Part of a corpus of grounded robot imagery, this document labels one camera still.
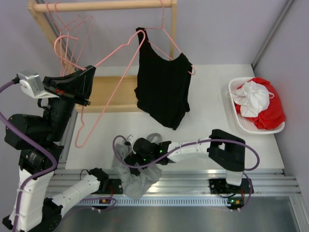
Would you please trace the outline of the red tank top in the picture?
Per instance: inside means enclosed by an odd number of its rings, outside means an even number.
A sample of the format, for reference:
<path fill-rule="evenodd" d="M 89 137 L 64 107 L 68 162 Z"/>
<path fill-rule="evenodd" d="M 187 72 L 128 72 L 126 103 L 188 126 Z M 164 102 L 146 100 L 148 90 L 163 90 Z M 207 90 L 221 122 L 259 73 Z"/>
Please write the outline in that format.
<path fill-rule="evenodd" d="M 280 97 L 272 84 L 261 77 L 240 85 L 230 98 L 238 115 L 252 122 L 259 130 L 273 130 L 285 121 Z"/>

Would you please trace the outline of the grey tank top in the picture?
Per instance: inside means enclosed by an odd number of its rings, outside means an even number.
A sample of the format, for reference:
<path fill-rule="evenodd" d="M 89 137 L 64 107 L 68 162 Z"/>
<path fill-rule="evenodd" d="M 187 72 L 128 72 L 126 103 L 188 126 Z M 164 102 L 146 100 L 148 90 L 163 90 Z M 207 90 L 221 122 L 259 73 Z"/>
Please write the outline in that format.
<path fill-rule="evenodd" d="M 162 136 L 159 133 L 152 133 L 146 137 L 149 142 L 159 144 L 162 142 Z M 129 152 L 132 150 L 129 146 L 126 146 L 124 142 L 114 145 L 114 150 L 117 152 L 121 159 L 126 158 Z M 122 181 L 123 194 L 126 196 L 138 200 L 144 195 L 151 185 L 157 183 L 161 177 L 162 170 L 156 165 L 142 169 L 139 176 L 131 174 L 129 167 L 122 164 L 116 155 L 112 161 L 113 169 L 118 173 L 120 180 Z"/>

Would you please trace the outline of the pink hanger of white top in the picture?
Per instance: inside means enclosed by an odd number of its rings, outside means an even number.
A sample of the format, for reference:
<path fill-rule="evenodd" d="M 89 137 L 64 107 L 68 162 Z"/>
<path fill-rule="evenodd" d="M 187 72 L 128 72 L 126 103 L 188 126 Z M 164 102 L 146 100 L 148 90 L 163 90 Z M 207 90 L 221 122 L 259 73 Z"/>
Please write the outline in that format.
<path fill-rule="evenodd" d="M 67 60 L 68 63 L 73 65 L 75 67 L 75 71 L 79 70 L 79 68 L 83 68 L 83 65 L 81 64 L 81 58 L 84 53 L 84 49 L 86 47 L 86 43 L 88 41 L 92 26 L 93 26 L 93 16 L 87 16 L 84 18 L 81 14 L 76 14 L 72 19 L 65 22 L 70 22 L 73 19 L 76 21 L 73 23 L 72 26 L 70 26 L 70 34 L 69 35 L 62 35 L 58 37 L 54 43 L 54 52 L 56 56 L 59 58 L 59 60 L 63 59 L 60 54 L 56 51 L 56 44 L 59 42 L 60 39 L 68 37 L 69 38 L 69 48 L 71 49 L 71 52 L 74 56 L 73 62 L 70 62 Z"/>

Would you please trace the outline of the pink hanger of grey top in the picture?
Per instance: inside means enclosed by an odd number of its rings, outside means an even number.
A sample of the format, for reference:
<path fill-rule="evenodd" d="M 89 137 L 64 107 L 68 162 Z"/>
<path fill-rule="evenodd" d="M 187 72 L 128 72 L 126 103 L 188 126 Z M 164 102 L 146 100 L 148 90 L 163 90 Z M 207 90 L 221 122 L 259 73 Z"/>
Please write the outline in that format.
<path fill-rule="evenodd" d="M 95 66 L 98 75 L 94 77 L 92 95 L 90 96 L 92 105 L 89 107 L 75 107 L 77 113 L 80 115 L 81 122 L 81 126 L 76 132 L 75 141 L 72 142 L 72 145 L 76 148 L 81 149 L 86 145 L 104 113 L 139 111 L 137 99 L 133 96 L 133 88 L 137 86 L 137 76 L 129 74 L 128 71 L 138 55 L 140 48 L 141 46 L 139 45 L 127 67 Z M 98 113 L 99 116 L 88 135 L 84 137 L 84 141 L 79 143 L 78 139 L 85 126 L 85 113 Z"/>

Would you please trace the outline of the white camisole top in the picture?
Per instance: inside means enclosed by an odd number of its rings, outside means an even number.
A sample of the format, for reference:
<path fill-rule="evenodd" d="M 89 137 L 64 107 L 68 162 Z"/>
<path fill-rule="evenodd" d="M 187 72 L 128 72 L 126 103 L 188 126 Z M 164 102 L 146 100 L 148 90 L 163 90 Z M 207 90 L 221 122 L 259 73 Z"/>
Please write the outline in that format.
<path fill-rule="evenodd" d="M 258 115 L 269 107 L 270 99 L 275 94 L 254 81 L 245 82 L 239 89 L 234 92 L 226 93 L 235 104 L 240 106 L 240 114 L 243 117 L 258 117 Z"/>

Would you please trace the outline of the pink hanger of red top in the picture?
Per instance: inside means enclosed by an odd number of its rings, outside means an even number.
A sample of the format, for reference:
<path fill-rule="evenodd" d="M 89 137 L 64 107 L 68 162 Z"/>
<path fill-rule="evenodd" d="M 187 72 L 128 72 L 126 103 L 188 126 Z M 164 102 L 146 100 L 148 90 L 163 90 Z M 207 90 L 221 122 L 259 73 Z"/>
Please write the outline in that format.
<path fill-rule="evenodd" d="M 49 9 L 50 3 L 48 2 L 46 4 L 48 19 L 50 21 L 52 30 L 56 38 L 62 35 L 69 35 L 71 31 L 70 26 L 72 26 L 73 23 L 76 21 L 75 19 L 73 19 L 70 22 L 63 21 L 56 11 L 57 4 L 58 2 L 54 3 L 53 12 L 51 12 Z M 70 62 L 73 62 L 74 60 L 74 56 L 71 52 L 71 49 L 69 48 L 69 38 L 68 37 L 65 37 L 59 40 L 59 50 L 60 50 L 59 52 L 60 56 L 63 58 L 60 60 L 61 66 L 62 66 L 60 74 L 65 75 L 65 74 L 70 74 L 74 72 L 76 70 L 75 67 L 67 62 L 67 60 L 69 60 Z"/>

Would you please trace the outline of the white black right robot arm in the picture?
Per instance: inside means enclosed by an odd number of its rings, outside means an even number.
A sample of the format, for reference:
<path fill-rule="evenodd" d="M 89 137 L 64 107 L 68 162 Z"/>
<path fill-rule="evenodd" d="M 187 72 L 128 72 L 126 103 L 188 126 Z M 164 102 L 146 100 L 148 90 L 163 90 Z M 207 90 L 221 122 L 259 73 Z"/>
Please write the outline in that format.
<path fill-rule="evenodd" d="M 209 158 L 226 170 L 226 178 L 215 192 L 241 193 L 242 175 L 245 170 L 246 142 L 220 129 L 213 129 L 208 138 L 192 142 L 163 141 L 156 134 L 148 138 L 129 136 L 125 145 L 131 151 L 124 162 L 130 172 L 139 176 L 150 163 L 168 165 L 189 159 Z"/>

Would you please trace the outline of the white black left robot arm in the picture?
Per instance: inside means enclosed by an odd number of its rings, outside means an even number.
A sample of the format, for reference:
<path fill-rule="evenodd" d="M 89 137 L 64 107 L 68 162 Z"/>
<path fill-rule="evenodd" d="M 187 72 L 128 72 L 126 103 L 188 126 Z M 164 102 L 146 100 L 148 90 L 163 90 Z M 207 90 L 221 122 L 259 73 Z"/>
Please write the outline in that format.
<path fill-rule="evenodd" d="M 102 194 L 101 208 L 116 203 L 115 194 L 122 194 L 120 179 L 110 178 L 100 168 L 87 171 L 85 177 L 64 192 L 47 197 L 51 177 L 57 169 L 64 146 L 62 140 L 75 105 L 89 105 L 96 68 L 87 66 L 62 77 L 41 79 L 31 71 L 19 72 L 1 87 L 5 90 L 20 85 L 22 91 L 41 103 L 43 115 L 15 114 L 1 117 L 6 126 L 5 142 L 20 151 L 19 186 L 12 213 L 3 225 L 14 232 L 51 232 L 66 213 L 90 194 Z"/>

